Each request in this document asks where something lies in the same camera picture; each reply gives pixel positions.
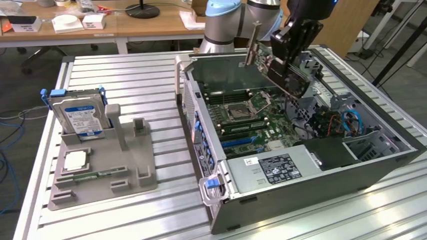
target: desk lamp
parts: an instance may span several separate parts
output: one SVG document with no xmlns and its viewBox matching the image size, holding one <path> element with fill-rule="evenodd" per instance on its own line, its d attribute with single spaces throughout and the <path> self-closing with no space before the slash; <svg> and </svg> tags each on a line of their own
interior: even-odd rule
<svg viewBox="0 0 427 240">
<path fill-rule="evenodd" d="M 160 10 L 156 6 L 144 4 L 144 0 L 139 0 L 139 4 L 126 8 L 126 13 L 138 19 L 151 19 L 159 15 Z"/>
</svg>

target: cardboard box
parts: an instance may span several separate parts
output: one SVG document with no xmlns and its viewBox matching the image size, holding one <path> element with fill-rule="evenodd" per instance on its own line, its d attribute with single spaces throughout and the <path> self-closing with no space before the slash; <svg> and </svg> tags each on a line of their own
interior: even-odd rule
<svg viewBox="0 0 427 240">
<path fill-rule="evenodd" d="M 91 14 L 84 16 L 82 23 L 83 23 L 84 29 L 104 29 L 106 27 L 104 14 Z"/>
<path fill-rule="evenodd" d="M 7 18 L 15 32 L 39 32 L 42 27 L 42 20 L 38 16 L 8 16 Z"/>
<path fill-rule="evenodd" d="M 196 23 L 207 22 L 207 4 L 208 0 L 192 0 L 191 2 L 192 19 Z"/>
</svg>

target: circuit board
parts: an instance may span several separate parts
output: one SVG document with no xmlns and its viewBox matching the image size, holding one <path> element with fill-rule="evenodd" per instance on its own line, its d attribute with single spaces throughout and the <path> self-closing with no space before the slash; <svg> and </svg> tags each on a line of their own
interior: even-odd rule
<svg viewBox="0 0 427 240">
<path fill-rule="evenodd" d="M 289 148 L 301 140 L 279 95 L 260 90 L 246 101 L 207 105 L 227 159 Z"/>
</svg>

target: slotted aluminum table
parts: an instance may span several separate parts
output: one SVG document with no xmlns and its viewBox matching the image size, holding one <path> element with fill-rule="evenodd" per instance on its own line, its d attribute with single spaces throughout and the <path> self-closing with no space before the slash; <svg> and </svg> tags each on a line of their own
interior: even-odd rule
<svg viewBox="0 0 427 240">
<path fill-rule="evenodd" d="M 313 46 L 427 145 L 426 129 L 326 48 Z M 47 204 L 62 126 L 48 114 L 20 212 L 20 239 L 423 239 L 427 238 L 427 154 L 365 191 L 342 196 L 219 235 L 210 233 L 175 102 L 175 57 L 187 52 L 80 56 L 60 67 L 56 89 L 107 89 L 122 122 L 151 124 L 156 190 L 50 211 Z M 325 81 L 346 91 L 325 72 Z"/>
</svg>

